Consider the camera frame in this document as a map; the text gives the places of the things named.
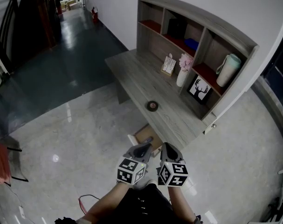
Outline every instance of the human forearm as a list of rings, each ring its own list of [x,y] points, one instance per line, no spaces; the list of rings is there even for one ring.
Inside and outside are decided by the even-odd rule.
[[[119,205],[129,188],[130,186],[128,184],[119,182],[109,193],[97,201],[83,218],[94,224],[104,216],[111,214]]]
[[[193,223],[196,216],[186,201],[182,190],[177,187],[168,187],[168,192],[175,215],[186,222]]]

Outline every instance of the desk leg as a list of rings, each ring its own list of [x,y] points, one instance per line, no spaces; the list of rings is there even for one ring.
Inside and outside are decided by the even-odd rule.
[[[115,78],[115,85],[116,85],[116,88],[117,88],[118,103],[121,104],[121,103],[129,100],[130,99],[129,95],[123,89],[122,85],[120,84],[120,82],[116,78]]]

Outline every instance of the dark green floor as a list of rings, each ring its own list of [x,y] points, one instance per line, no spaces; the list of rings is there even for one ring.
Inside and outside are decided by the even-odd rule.
[[[113,82],[104,59],[125,48],[90,12],[63,13],[62,41],[22,65],[0,87],[0,136],[67,101]]]

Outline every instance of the tape roll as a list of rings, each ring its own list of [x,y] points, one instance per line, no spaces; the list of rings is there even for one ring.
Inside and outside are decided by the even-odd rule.
[[[159,105],[156,101],[149,101],[146,105],[147,110],[149,110],[150,112],[155,112],[158,109]]]

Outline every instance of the floor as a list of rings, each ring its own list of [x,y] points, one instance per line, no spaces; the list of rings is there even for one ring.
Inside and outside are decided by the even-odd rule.
[[[0,137],[71,99],[113,82],[104,59],[125,48],[91,13],[61,17],[62,40],[22,65],[0,87]]]
[[[105,195],[115,185],[114,169],[131,146],[127,134],[146,120],[131,102],[117,102],[114,84],[86,93],[30,121],[3,142],[20,146],[10,153],[11,190],[0,185],[2,224],[52,224],[57,218],[81,217],[80,195]],[[217,121],[217,128],[182,150],[190,173],[184,195],[205,224],[257,221],[279,196],[283,139],[255,93],[249,89]],[[147,178],[156,178],[159,156],[150,160]],[[167,189],[161,191],[168,196]],[[88,209],[95,199],[85,198]],[[27,219],[22,219],[18,206]]]

